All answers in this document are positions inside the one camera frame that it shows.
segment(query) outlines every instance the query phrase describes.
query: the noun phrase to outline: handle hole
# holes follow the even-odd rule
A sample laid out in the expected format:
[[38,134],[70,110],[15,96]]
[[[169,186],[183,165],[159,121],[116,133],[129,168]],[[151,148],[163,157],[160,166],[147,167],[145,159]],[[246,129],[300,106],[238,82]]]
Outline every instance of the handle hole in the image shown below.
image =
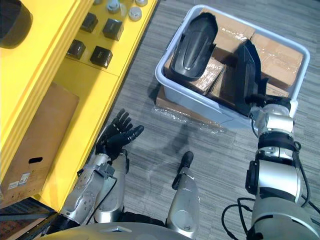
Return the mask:
[[44,158],[42,156],[40,157],[33,157],[29,159],[29,164],[34,164],[34,163],[39,163],[43,160]]

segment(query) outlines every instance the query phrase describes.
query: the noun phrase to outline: black cable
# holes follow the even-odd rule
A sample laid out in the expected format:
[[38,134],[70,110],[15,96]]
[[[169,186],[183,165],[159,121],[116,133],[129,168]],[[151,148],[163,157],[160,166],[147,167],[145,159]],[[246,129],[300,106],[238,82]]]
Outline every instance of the black cable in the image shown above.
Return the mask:
[[258,134],[256,133],[256,130],[255,130],[254,119],[253,119],[253,117],[252,117],[252,114],[250,114],[249,117],[251,118],[251,128],[252,128],[252,132],[253,132],[253,134],[254,134],[257,138],[259,138],[259,136],[258,136]]
[[244,208],[245,210],[247,210],[247,211],[249,211],[249,212],[252,212],[252,210],[251,210],[248,206],[246,206],[246,205],[240,205],[240,206],[239,206],[238,204],[231,204],[231,205],[227,206],[227,207],[223,210],[223,212],[222,212],[222,215],[221,215],[221,223],[222,223],[222,226],[223,226],[226,234],[228,234],[228,236],[229,236],[230,238],[232,238],[233,240],[239,240],[238,238],[236,238],[236,236],[235,236],[231,231],[228,230],[228,228],[227,228],[227,226],[226,226],[226,224],[225,224],[225,214],[226,214],[226,212],[228,211],[228,209],[233,208],[233,207]]
[[248,201],[254,202],[255,199],[248,198],[248,197],[239,197],[237,199],[237,203],[238,203],[237,205],[238,205],[238,208],[239,208],[240,221],[241,221],[243,230],[245,232],[245,235],[248,235],[248,229],[247,229],[247,226],[246,226],[246,223],[245,223],[245,219],[244,219],[244,215],[243,215],[242,208],[241,208],[241,206],[242,206],[241,201],[244,201],[244,200],[248,200]]
[[314,224],[316,224],[316,225],[318,225],[318,226],[320,227],[320,222],[314,220],[313,218],[311,218],[311,221],[312,221]]
[[304,203],[301,205],[301,207],[304,208],[308,204],[308,202],[310,201],[310,187],[309,187],[309,183],[308,183],[308,179],[307,179],[304,167],[301,164],[299,155],[297,154],[297,156],[298,156],[297,158],[299,161],[300,170],[301,170],[302,177],[303,177],[304,184],[305,184],[305,188],[306,188],[306,198],[304,199]]
[[118,179],[114,176],[110,176],[109,178],[114,179],[114,184],[112,185],[112,187],[110,188],[110,190],[107,192],[107,194],[102,198],[102,200],[99,202],[99,204],[95,207],[95,209],[93,210],[92,214],[90,215],[88,221],[86,221],[85,225],[88,225],[91,218],[94,216],[95,212],[98,210],[98,208],[100,207],[100,205],[104,202],[104,200],[108,197],[108,195],[111,193],[112,189],[114,189]]
[[[303,194],[302,194],[302,198],[304,200],[307,200],[306,196]],[[314,205],[312,201],[309,200],[308,203],[310,204],[311,207],[313,207],[314,210],[317,211],[318,214],[320,214],[320,209],[316,205]]]

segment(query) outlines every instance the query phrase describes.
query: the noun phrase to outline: barcode label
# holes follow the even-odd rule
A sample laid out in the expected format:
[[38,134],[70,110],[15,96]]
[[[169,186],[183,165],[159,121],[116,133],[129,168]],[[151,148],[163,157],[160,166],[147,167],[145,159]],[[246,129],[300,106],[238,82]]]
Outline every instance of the barcode label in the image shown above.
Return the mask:
[[14,181],[14,182],[9,183],[8,190],[18,187],[18,184],[19,184],[19,181]]
[[25,185],[25,184],[27,183],[27,181],[28,181],[29,175],[30,175],[30,172],[27,172],[27,173],[22,174],[18,185],[19,185],[19,186],[20,186],[20,185]]

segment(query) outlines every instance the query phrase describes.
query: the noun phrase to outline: gray plastic bin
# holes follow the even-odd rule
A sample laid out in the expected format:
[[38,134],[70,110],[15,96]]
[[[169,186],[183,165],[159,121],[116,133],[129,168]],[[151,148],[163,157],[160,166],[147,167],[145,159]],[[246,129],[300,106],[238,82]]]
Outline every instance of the gray plastic bin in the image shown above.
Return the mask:
[[298,70],[295,82],[290,88],[287,89],[287,91],[289,92],[289,97],[292,98],[292,100],[295,100],[295,101],[297,100],[297,96],[300,91],[300,87],[304,80],[307,67],[310,61],[309,51],[299,43],[296,43],[283,36],[280,36],[271,31],[268,31],[262,27],[259,27],[250,22],[241,20],[237,17],[234,17],[232,15],[229,15],[227,13],[224,13],[222,11],[219,11],[213,7],[206,6],[206,5],[196,5],[189,10],[184,20],[182,21],[181,25],[179,26],[176,33],[174,34],[168,47],[164,51],[164,55],[162,56],[160,62],[156,66],[156,69],[155,69],[156,79],[159,81],[159,83],[161,83],[164,86],[165,97],[168,100],[175,102],[181,106],[184,106],[187,109],[192,110],[193,112],[196,112],[218,124],[221,124],[226,128],[250,128],[251,127],[250,120],[247,117],[203,95],[200,95],[164,76],[164,65],[168,60],[169,56],[173,54],[174,49],[176,48],[178,42],[180,41],[180,37],[182,33],[188,27],[191,20],[200,14],[203,8],[225,15],[245,25],[249,25],[250,27],[255,29],[255,32],[257,34],[264,35],[270,39],[273,39],[287,47],[290,47],[302,53],[303,59],[302,59],[301,66]]

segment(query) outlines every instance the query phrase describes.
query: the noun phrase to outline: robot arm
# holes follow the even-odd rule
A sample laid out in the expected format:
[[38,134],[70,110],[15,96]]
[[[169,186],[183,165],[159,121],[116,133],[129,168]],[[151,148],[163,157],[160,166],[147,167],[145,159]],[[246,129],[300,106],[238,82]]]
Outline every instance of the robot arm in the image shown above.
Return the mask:
[[250,111],[258,130],[258,150],[245,183],[256,198],[247,240],[317,240],[310,216],[297,204],[302,195],[301,176],[307,179],[299,159],[301,145],[294,140],[295,103],[266,97]]
[[60,215],[53,221],[47,234],[80,226],[96,205],[97,195],[103,186],[107,190],[106,196],[113,189],[117,179],[113,177],[115,170],[112,162],[119,156],[122,147],[136,139],[144,130],[142,125],[132,129],[128,116],[122,109],[103,131],[97,141],[94,158],[78,172],[79,178],[74,189],[66,198]]

